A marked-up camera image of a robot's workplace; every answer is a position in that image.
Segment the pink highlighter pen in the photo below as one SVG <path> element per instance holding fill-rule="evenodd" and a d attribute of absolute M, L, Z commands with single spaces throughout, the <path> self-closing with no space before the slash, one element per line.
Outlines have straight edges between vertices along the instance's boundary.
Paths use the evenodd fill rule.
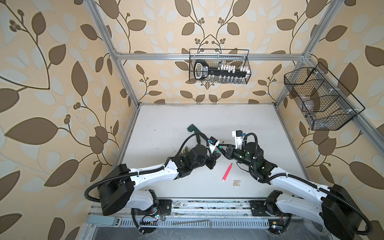
<path fill-rule="evenodd" d="M 231 163 L 231 164 L 229 165 L 229 167 L 227 168 L 227 170 L 226 170 L 226 172 L 225 172 L 225 174 L 224 174 L 224 176 L 223 176 L 223 178 L 222 178 L 222 181 L 226 181 L 226 180 L 227 180 L 228 175 L 229 175 L 229 173 L 230 173 L 232 167 L 233 167 L 233 164 Z"/>

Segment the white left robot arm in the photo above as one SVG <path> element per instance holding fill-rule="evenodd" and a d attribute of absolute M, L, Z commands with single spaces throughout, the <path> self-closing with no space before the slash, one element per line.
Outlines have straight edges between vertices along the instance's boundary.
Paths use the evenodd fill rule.
<path fill-rule="evenodd" d="M 164 165 L 136 171 L 128 169 L 125 164 L 119 165 L 97 186 L 102 213 L 110 216 L 124 207 L 154 213 L 159 206 L 158 198 L 154 190 L 144 188 L 184 178 L 200 167 L 212 170 L 220 156 L 203 145 L 197 145 L 187 153 L 169 157 Z"/>

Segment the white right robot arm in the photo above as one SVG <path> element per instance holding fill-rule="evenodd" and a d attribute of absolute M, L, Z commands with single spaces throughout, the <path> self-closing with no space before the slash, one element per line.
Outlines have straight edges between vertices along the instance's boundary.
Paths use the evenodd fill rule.
<path fill-rule="evenodd" d="M 371 222 L 342 186 L 329 187 L 295 176 L 267 161 L 256 143 L 247 143 L 243 149 L 220 144 L 218 149 L 227 159 L 246 165 L 248 173 L 259 183 L 280 188 L 266 198 L 270 215 L 282 212 L 303 217 L 324 226 L 340 240 L 373 232 Z"/>

